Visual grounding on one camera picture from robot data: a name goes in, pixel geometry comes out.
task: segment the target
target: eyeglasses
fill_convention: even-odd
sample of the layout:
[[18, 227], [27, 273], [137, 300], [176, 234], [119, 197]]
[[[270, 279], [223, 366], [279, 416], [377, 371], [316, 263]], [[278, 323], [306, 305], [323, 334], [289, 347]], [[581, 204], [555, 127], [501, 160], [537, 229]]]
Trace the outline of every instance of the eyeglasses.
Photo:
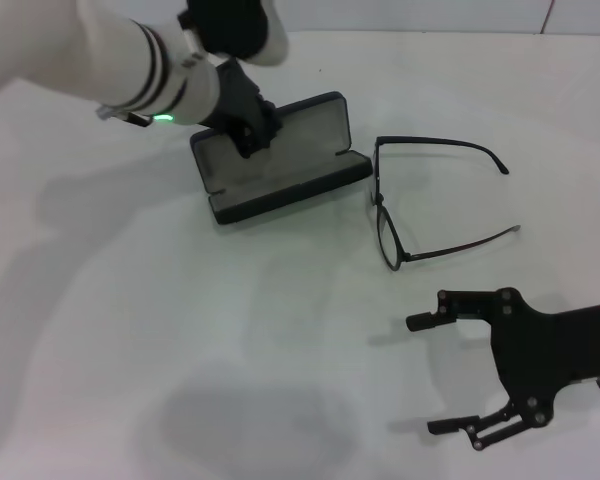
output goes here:
[[442, 257], [445, 255], [451, 255], [453, 253], [462, 252], [471, 248], [479, 247], [486, 243], [492, 242], [493, 240], [502, 237], [510, 232], [517, 232], [520, 230], [520, 225], [508, 228], [507, 230], [493, 235], [489, 238], [479, 240], [477, 242], [468, 243], [460, 247], [447, 248], [444, 250], [437, 250], [435, 252], [418, 253], [412, 254], [404, 251], [402, 243], [396, 232], [396, 227], [391, 220], [391, 216], [383, 205], [384, 197], [380, 193], [380, 147], [388, 144], [428, 144], [428, 145], [453, 145], [458, 147], [468, 147], [480, 150], [491, 157], [494, 161], [498, 170], [503, 175], [509, 175], [509, 170], [505, 167], [504, 163], [495, 156], [493, 152], [487, 150], [480, 145], [473, 143], [459, 142], [456, 140], [445, 140], [441, 138], [427, 138], [427, 137], [378, 137], [376, 140], [376, 148], [374, 154], [374, 176], [375, 176], [375, 191], [371, 193], [371, 202], [377, 208], [377, 219], [376, 225], [378, 229], [378, 240], [380, 241], [380, 248], [382, 255], [387, 262], [387, 265], [391, 270], [397, 272], [400, 269], [400, 265], [403, 263], [417, 262], [418, 260], [426, 260], [429, 258]]

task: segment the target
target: white surface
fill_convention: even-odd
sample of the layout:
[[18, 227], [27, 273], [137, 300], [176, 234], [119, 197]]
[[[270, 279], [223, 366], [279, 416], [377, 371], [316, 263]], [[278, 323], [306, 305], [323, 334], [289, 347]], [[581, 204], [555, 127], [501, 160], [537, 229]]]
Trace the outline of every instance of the white surface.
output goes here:
[[[143, 22], [162, 22], [185, 0], [102, 0]], [[276, 0], [289, 31], [395, 30], [533, 32], [550, 0]]]
[[340, 90], [377, 135], [492, 148], [387, 150], [405, 241], [518, 236], [392, 274], [355, 185], [240, 226], [209, 213], [191, 129], [102, 123], [93, 105], [0, 94], [0, 479], [600, 479], [600, 393], [474, 453], [427, 419], [504, 405], [480, 323], [403, 319], [447, 289], [600, 303], [600, 38], [305, 33], [278, 103]]
[[546, 33], [600, 35], [600, 0], [557, 0]]

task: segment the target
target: glasses temple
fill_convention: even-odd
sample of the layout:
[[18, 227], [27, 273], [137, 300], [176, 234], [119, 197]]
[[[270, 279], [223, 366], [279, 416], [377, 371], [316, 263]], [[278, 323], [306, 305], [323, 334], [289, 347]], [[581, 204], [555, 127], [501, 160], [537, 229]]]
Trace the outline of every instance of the glasses temple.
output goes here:
[[476, 145], [475, 143], [461, 142], [459, 140], [448, 140], [448, 139], [444, 139], [444, 138], [429, 138], [429, 137], [402, 137], [402, 136], [401, 137], [378, 137], [376, 139], [376, 150], [375, 150], [376, 155], [379, 155], [380, 146], [388, 145], [388, 144], [396, 144], [396, 143], [398, 143], [398, 144], [400, 144], [400, 143], [416, 143], [416, 144], [427, 144], [427, 145], [452, 145], [452, 146], [456, 146], [456, 147], [474, 148], [476, 150], [480, 150], [481, 152], [484, 152], [487, 155], [489, 155], [491, 157], [491, 159], [493, 160], [493, 162], [498, 167], [498, 170], [500, 170], [500, 173], [502, 173], [503, 175], [509, 175], [509, 169], [505, 166], [504, 163], [502, 163], [502, 161], [500, 161], [500, 159], [496, 156], [496, 154], [493, 153], [491, 150], [489, 150], [488, 148], [481, 147], [480, 145]]
[[492, 242], [493, 240], [500, 238], [500, 237], [506, 235], [507, 233], [517, 232], [519, 230], [520, 230], [520, 225], [516, 225], [515, 227], [508, 228], [504, 232], [500, 232], [497, 235], [494, 235], [489, 238], [485, 238], [484, 240], [480, 240], [478, 242], [468, 243], [467, 245], [462, 245], [460, 247], [455, 247], [455, 248], [447, 248], [445, 250], [437, 250], [435, 252], [418, 253], [416, 255], [409, 255], [409, 259], [407, 260], [407, 262], [417, 262], [418, 260], [427, 260], [429, 258], [444, 257], [445, 255], [451, 255], [452, 253], [458, 253], [458, 252], [463, 252], [465, 250], [470, 250], [472, 248], [479, 247], [486, 243]]

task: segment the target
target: green led light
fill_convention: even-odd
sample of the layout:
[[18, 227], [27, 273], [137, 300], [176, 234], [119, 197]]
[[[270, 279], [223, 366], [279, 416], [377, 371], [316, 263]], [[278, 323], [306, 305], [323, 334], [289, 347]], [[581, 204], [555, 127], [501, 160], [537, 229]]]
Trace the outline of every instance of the green led light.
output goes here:
[[156, 115], [153, 117], [156, 122], [173, 122], [171, 115]]

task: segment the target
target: open glasses case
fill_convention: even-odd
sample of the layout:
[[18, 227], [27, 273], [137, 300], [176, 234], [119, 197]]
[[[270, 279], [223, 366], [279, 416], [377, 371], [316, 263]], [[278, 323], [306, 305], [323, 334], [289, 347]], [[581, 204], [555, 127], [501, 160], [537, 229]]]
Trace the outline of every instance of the open glasses case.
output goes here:
[[221, 224], [239, 222], [362, 180], [371, 160], [351, 149], [345, 98], [337, 92], [277, 109], [283, 124], [271, 148], [240, 156], [214, 130], [191, 137], [209, 204]]

